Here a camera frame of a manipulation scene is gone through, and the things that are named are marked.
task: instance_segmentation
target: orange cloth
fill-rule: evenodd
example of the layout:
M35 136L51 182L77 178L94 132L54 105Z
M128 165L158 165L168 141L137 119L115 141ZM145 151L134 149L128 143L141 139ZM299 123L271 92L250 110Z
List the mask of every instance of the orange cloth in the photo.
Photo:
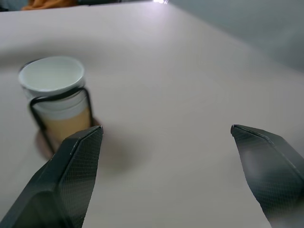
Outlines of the orange cloth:
M50 8L76 6L77 0L29 0L28 5L22 10L43 10Z

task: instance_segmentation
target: white paper cup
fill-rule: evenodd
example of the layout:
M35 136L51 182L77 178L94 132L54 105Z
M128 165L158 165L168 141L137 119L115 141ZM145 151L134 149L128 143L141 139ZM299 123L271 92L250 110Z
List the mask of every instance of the white paper cup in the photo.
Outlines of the white paper cup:
M53 56L26 64L19 73L19 82L28 99L61 94L85 85L85 69L75 58Z
M19 81L28 100L37 96L58 95L83 87L84 67L76 59L55 56L26 64ZM84 92L52 102L34 105L44 124L60 141L90 127L90 113Z

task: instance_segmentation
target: carbon fiber texture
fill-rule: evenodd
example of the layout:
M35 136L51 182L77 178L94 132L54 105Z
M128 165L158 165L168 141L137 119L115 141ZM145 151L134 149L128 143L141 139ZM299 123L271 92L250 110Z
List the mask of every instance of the carbon fiber texture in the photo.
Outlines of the carbon fiber texture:
M95 185L102 132L81 141L58 185L63 210L74 228L81 228Z
M276 145L258 135L234 129L233 136L248 185L267 219L289 217L299 206L304 188L292 164Z

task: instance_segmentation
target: table surface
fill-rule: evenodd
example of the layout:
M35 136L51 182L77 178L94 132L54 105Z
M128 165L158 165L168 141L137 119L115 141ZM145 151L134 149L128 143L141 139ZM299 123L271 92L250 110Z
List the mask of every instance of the table surface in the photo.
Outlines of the table surface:
M1 218L46 162L19 68L68 55L105 130L83 227L270 228L229 130L302 149L302 74L170 4L1 13L0 31Z

